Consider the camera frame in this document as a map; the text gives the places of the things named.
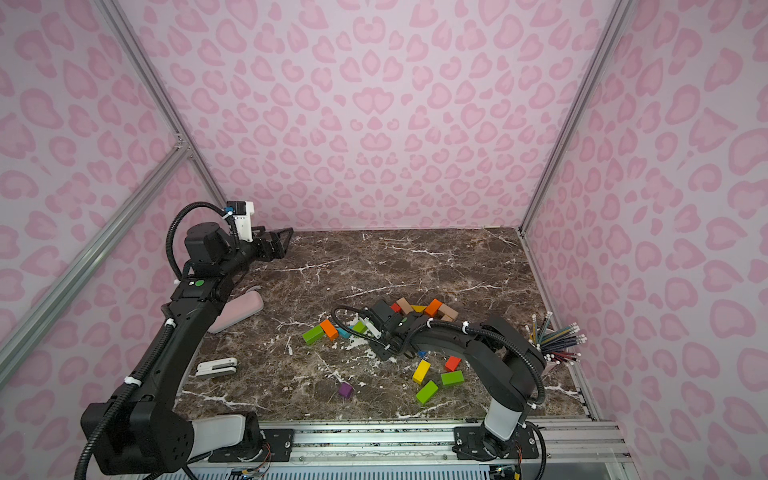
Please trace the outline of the orange block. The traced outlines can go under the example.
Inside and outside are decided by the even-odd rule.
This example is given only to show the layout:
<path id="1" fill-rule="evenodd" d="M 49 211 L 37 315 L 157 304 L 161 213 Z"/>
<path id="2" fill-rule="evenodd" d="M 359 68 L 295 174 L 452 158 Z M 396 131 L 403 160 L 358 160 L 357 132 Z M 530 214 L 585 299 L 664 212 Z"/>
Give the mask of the orange block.
<path id="1" fill-rule="evenodd" d="M 425 307 L 423 314 L 429 317 L 435 317 L 438 314 L 441 306 L 442 302 L 440 300 L 434 299 L 428 306 Z"/>
<path id="2" fill-rule="evenodd" d="M 340 337 L 339 330 L 334 326 L 333 322 L 329 319 L 322 321 L 320 323 L 320 328 L 325 334 L 325 336 L 331 341 L 335 341 Z"/>

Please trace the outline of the green block bottom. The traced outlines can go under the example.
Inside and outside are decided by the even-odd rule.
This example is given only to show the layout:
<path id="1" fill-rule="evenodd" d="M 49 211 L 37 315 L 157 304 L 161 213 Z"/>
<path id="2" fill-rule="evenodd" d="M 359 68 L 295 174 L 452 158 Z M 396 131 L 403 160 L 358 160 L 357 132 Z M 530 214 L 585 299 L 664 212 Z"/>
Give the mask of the green block bottom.
<path id="1" fill-rule="evenodd" d="M 420 404 L 425 405 L 435 396 L 438 390 L 438 385 L 434 381 L 429 381 L 416 394 L 416 399 Z"/>

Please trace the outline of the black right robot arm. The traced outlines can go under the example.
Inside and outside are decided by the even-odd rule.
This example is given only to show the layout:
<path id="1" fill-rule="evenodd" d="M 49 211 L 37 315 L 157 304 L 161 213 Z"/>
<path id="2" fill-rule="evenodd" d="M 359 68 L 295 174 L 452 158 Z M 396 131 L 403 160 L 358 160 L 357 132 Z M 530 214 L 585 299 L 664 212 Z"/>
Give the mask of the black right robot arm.
<path id="1" fill-rule="evenodd" d="M 384 301 L 362 309 L 339 305 L 330 319 L 337 329 L 366 341 L 382 360 L 436 352 L 466 361 L 491 403 L 476 439 L 456 439 L 454 452 L 478 462 L 522 458 L 531 430 L 527 416 L 546 400 L 546 361 L 506 320 L 492 315 L 479 323 L 459 323 Z"/>

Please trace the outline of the natural wood block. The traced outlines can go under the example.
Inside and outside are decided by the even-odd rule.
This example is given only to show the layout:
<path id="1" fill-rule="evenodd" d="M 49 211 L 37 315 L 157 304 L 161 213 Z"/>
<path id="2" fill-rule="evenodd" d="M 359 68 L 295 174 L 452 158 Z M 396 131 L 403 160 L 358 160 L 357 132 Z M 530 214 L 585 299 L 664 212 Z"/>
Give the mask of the natural wood block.
<path id="1" fill-rule="evenodd" d="M 396 301 L 396 305 L 398 306 L 401 313 L 404 315 L 408 315 L 414 311 L 412 306 L 409 304 L 409 302 L 405 298 L 398 299 Z"/>
<path id="2" fill-rule="evenodd" d="M 446 304 L 441 304 L 438 309 L 441 320 L 453 322 L 458 318 L 458 312 Z"/>

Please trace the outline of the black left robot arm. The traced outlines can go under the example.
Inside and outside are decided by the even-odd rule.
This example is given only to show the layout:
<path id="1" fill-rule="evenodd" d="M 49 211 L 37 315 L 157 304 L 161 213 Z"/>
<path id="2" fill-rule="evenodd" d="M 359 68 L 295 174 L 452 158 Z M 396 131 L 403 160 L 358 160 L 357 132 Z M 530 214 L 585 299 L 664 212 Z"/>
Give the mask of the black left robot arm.
<path id="1" fill-rule="evenodd" d="M 86 478 L 92 462 L 105 475 L 157 478 L 215 455 L 254 458 L 265 452 L 254 412 L 190 421 L 173 410 L 203 337 L 238 282 L 253 263 L 282 259 L 288 252 L 293 229 L 269 231 L 253 225 L 252 215 L 250 202 L 230 201 L 220 208 L 198 201 L 171 221 L 165 253 L 177 285 L 136 367 L 108 401 L 84 411 L 86 444 L 75 478 Z"/>

